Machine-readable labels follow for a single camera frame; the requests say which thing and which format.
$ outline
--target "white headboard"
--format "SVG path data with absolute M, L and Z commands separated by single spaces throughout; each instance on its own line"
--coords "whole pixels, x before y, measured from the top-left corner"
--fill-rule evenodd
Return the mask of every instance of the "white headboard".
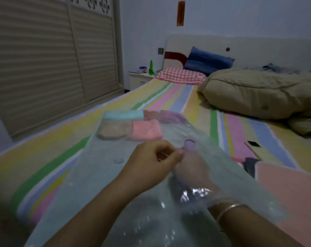
M 232 67 L 262 67 L 273 63 L 311 71 L 311 39 L 170 35 L 163 68 L 183 68 L 195 46 L 214 54 L 234 58 Z

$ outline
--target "silver bangle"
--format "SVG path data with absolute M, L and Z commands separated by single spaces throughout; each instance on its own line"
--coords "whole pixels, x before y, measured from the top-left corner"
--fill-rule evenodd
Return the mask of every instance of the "silver bangle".
M 230 206 L 227 207 L 225 210 L 221 211 L 220 214 L 217 216 L 217 218 L 216 218 L 216 224 L 217 224 L 217 226 L 218 226 L 218 229 L 219 229 L 221 232 L 223 232 L 223 231 L 222 231 L 222 228 L 221 228 L 220 225 L 219 225 L 219 221 L 221 220 L 221 218 L 223 217 L 223 215 L 224 215 L 227 211 L 231 210 L 232 208 L 240 207 L 240 206 L 245 206 L 245 204 L 243 204 L 243 203 L 235 203 L 235 204 L 233 204 L 233 205 L 230 205 Z

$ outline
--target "teal towel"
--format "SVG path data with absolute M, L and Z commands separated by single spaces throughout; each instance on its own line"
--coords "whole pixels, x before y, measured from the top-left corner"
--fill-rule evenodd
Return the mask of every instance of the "teal towel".
M 104 120 L 144 120 L 143 110 L 130 111 L 106 111 L 103 115 Z

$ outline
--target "rainbow striped sheet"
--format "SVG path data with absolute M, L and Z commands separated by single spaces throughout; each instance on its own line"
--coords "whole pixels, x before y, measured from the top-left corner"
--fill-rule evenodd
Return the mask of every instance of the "rainbow striped sheet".
M 79 116 L 22 141 L 0 155 L 0 204 L 34 226 L 51 203 L 106 110 L 169 110 L 183 115 L 232 157 L 255 157 L 244 142 L 257 141 L 279 165 L 311 173 L 311 139 L 284 125 L 212 109 L 197 86 L 154 79 Z

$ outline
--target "pillowcase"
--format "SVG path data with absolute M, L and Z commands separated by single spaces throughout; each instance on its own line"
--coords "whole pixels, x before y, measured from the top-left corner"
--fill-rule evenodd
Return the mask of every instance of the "pillowcase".
M 197 71 L 209 76 L 221 69 L 231 68 L 235 59 L 216 55 L 193 47 L 184 69 Z
M 160 71 L 156 78 L 180 84 L 200 85 L 207 77 L 200 72 L 169 67 Z

